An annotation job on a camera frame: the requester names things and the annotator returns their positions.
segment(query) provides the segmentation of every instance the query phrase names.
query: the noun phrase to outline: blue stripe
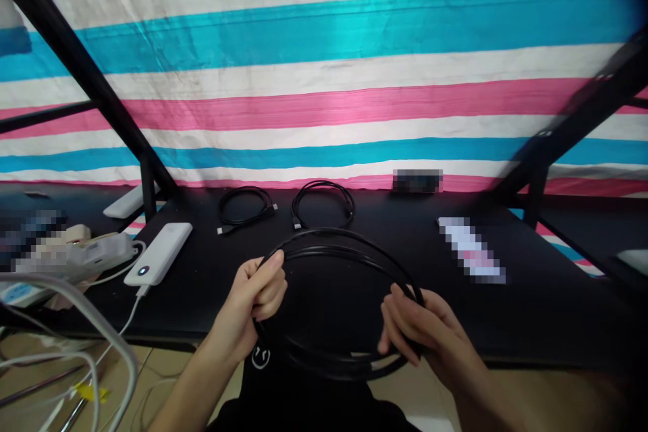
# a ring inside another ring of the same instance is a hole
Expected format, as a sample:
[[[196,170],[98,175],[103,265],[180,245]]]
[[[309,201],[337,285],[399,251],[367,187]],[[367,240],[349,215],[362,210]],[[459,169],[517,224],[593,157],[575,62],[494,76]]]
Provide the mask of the blue stripe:
[[[0,29],[0,57],[25,54],[32,48],[26,27]]]
[[[343,167],[389,160],[489,160],[507,161],[526,138],[419,138],[364,144],[274,148],[270,150],[228,150],[222,148],[156,148],[168,167],[200,169],[232,167],[245,169],[288,169],[291,167]],[[588,164],[617,162],[648,164],[648,142],[627,140],[582,140],[563,162]],[[101,167],[137,165],[126,148],[91,148],[55,155],[0,157],[0,171],[29,169],[89,170]]]
[[[353,0],[203,13],[77,31],[106,74],[388,55],[625,42],[641,0]],[[34,53],[0,64],[0,81],[66,76]]]
[[[561,252],[565,257],[569,258],[571,261],[583,260],[584,258],[570,246],[562,246],[556,243],[551,243],[553,247]]]

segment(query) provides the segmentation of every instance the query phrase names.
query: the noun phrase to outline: white power bank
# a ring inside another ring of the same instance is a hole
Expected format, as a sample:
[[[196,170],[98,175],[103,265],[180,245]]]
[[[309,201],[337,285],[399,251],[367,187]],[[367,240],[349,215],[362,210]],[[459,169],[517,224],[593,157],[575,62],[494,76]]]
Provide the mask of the white power bank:
[[[124,278],[129,286],[159,284],[176,259],[193,227],[189,223],[167,223]]]
[[[154,187],[155,194],[160,192],[160,187],[157,183],[154,183]],[[140,184],[104,209],[103,213],[108,217],[125,219],[134,213],[137,208],[142,207],[143,204],[144,192],[142,191],[142,184]]]

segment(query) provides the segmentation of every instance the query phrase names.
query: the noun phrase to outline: finger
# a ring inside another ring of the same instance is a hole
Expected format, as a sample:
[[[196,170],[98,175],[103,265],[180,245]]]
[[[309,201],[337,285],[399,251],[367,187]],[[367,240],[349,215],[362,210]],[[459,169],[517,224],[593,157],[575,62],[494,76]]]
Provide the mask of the finger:
[[[396,305],[396,297],[394,295],[385,297],[385,305],[387,306],[389,315],[394,320],[394,323],[406,337],[430,349],[436,348],[436,342],[432,340],[426,332],[417,328],[414,323],[410,322],[409,319],[401,313]]]
[[[403,320],[427,337],[422,344],[435,350],[454,349],[458,336],[435,313],[411,301],[402,291],[399,294],[394,290],[394,294],[394,304]]]
[[[392,316],[389,315],[387,305],[383,303],[380,306],[380,310],[383,313],[383,321],[385,323],[385,327],[387,328],[387,334],[389,336],[389,340],[396,347],[396,349],[400,351],[400,354],[405,356],[407,361],[409,361],[410,363],[412,363],[414,366],[417,367],[419,365],[419,357],[416,355],[416,353],[410,347],[410,345],[407,344],[405,338],[396,327],[396,324],[394,323]]]
[[[408,285],[408,287],[410,291],[414,293],[412,286]],[[439,317],[439,319],[441,319],[441,322],[443,322],[443,324],[447,325],[459,336],[468,339],[468,335],[466,335],[466,332],[463,326],[461,326],[459,319],[457,319],[457,316],[454,314],[452,307],[450,307],[450,304],[448,304],[443,299],[443,297],[435,292],[432,292],[431,290],[426,289],[421,289],[421,294],[423,295],[423,300],[425,301],[425,308],[428,311],[435,313]]]
[[[261,263],[261,261],[263,261],[262,256],[252,260],[247,260],[243,264],[245,268],[245,273],[247,274],[248,278],[252,277],[257,272],[257,270],[259,269],[259,263]]]
[[[284,264],[284,252],[277,250],[270,259],[261,265],[254,275],[250,277],[248,283],[241,289],[242,298],[253,302],[257,294],[277,275],[281,266]]]
[[[261,260],[263,260],[262,256],[256,259],[247,260],[243,265],[241,265],[234,276],[232,289],[238,288],[238,286],[247,282],[257,271],[257,268],[259,268]]]
[[[274,314],[277,313],[281,303],[284,301],[284,296],[286,295],[286,289],[288,289],[288,282],[283,280],[279,291],[275,295],[274,299],[268,302],[267,304],[255,307],[252,311],[252,317],[257,321],[264,321],[269,319]]]
[[[281,286],[286,281],[286,272],[284,269],[279,269],[277,275],[268,283],[263,290],[261,290],[254,299],[255,304],[267,304],[275,298],[277,293],[281,290]]]
[[[389,334],[387,334],[387,326],[383,323],[383,331],[380,334],[380,340],[378,341],[378,352],[380,354],[387,354],[391,343],[392,342],[389,340]]]

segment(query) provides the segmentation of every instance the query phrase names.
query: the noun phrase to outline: pink stripe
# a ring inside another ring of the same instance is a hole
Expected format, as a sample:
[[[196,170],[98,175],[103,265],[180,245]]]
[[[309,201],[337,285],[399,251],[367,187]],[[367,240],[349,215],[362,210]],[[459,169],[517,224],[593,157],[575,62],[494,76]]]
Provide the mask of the pink stripe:
[[[555,236],[551,231],[549,231],[549,228],[544,226],[542,223],[538,223],[535,227],[535,232],[540,236]]]
[[[638,192],[648,192],[648,180],[556,178],[545,187],[545,194],[568,196],[623,197]]]
[[[213,100],[130,100],[124,105],[140,128],[152,130],[258,130],[334,126],[394,119],[477,115],[556,115],[581,79],[493,81]],[[51,107],[0,111],[13,117]],[[641,108],[620,113],[642,113]],[[106,130],[97,110],[0,135],[0,138]]]
[[[26,115],[44,109],[56,108],[62,105],[50,105],[44,107],[13,108],[0,110],[0,119],[11,118],[15,116]],[[95,130],[109,130],[110,125],[106,119],[99,113],[99,110],[93,109],[70,115],[69,117],[59,118],[48,121],[47,123],[33,125],[20,130],[14,130],[0,134],[0,140],[10,138],[27,138],[46,135],[62,135],[72,132],[92,132]]]
[[[243,181],[243,180],[204,180],[204,181],[183,181],[177,180],[176,182],[185,187],[193,188],[227,188],[239,186],[259,186],[271,189],[295,189],[302,187],[305,183],[313,179],[297,179],[291,181]],[[370,189],[370,190],[390,190],[392,188],[392,175],[360,175],[358,177],[348,179],[331,179],[338,184],[351,189]],[[445,192],[480,192],[492,189],[501,179],[479,177],[475,175],[452,175],[445,174],[443,176],[442,189]],[[557,187],[560,187],[561,179],[556,179]],[[104,186],[137,186],[141,184],[140,180],[116,180],[110,182],[87,182],[87,181],[53,181],[53,180],[38,180],[30,181],[34,184],[42,182],[54,182],[60,184],[88,184],[88,185],[104,185]],[[619,179],[608,180],[576,180],[570,179],[570,184],[567,186],[569,191],[563,189],[561,192],[556,192],[556,188],[552,187],[553,181],[547,183],[546,194],[567,194],[573,196],[611,196],[619,197],[640,192],[638,188],[648,190],[648,182],[646,181],[626,181]],[[626,191],[617,189],[617,186],[626,186]],[[552,236],[546,227],[538,225],[538,233],[542,236]]]

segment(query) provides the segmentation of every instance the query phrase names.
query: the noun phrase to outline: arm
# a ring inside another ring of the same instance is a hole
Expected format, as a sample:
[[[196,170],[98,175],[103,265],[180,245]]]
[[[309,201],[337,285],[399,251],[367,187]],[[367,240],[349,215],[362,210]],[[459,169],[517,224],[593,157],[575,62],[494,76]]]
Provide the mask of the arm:
[[[381,305],[384,328],[378,351],[393,344],[414,366],[419,358],[404,335],[428,349],[427,362],[452,392],[464,432],[524,432],[524,422],[473,348],[448,303],[422,290],[425,307],[394,284]]]
[[[202,342],[160,409],[150,432],[203,432],[236,367],[252,352],[257,332],[252,319],[272,317],[284,299],[284,252],[261,268],[261,259],[245,262]]]

